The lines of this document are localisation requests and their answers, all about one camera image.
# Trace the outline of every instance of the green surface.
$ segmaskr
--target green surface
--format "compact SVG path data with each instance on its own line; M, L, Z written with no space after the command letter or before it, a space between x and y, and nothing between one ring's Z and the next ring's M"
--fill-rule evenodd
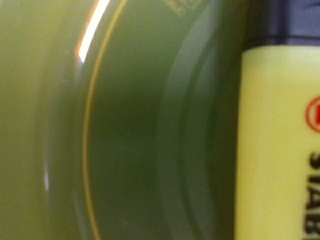
M0 2L0 239L95 239L83 137L99 51L87 173L100 238L233 238L246 3L128 0L101 48L119 2L83 64L93 1Z

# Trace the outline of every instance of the yellow highlighter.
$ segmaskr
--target yellow highlighter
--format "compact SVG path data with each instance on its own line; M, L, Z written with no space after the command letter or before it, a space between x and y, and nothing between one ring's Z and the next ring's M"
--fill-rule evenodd
M320 240L320 1L249 3L235 240Z

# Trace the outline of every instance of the red logo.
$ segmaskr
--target red logo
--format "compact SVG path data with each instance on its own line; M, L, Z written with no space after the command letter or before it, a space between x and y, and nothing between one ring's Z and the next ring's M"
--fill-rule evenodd
M305 119L310 128L320 133L320 96L309 103L305 111Z

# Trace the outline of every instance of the gold rim line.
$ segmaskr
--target gold rim line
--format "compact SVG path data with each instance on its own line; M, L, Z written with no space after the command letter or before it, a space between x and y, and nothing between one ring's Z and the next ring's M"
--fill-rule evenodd
M122 0L116 9L111 22L108 26L108 29L104 35L102 46L98 52L97 60L95 61L94 67L93 67L93 73L92 77L90 79L90 85L89 85L89 91L88 91L88 97L85 104L85 113L84 113L84 124L83 124L83 142L82 142L82 164L83 164L83 181L84 181L84 192L85 192L85 201L86 201L86 207L89 214L89 219L93 231L94 238L96 240L101 240L100 233L98 230L94 208L92 204L92 198L91 198L91 192L90 192L90 186L89 186L89 174L88 174L88 129L89 129L89 121L90 121L90 108L92 104L92 98L93 98L93 91L96 85L96 79L98 75L98 68L101 64L101 59L103 56L103 53L105 51L105 48L110 40L110 36L115 28L116 22L126 5L128 0Z

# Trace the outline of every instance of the green plate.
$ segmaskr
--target green plate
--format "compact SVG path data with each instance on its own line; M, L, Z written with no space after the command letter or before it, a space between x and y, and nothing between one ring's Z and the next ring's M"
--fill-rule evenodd
M245 11L0 1L0 239L233 239Z

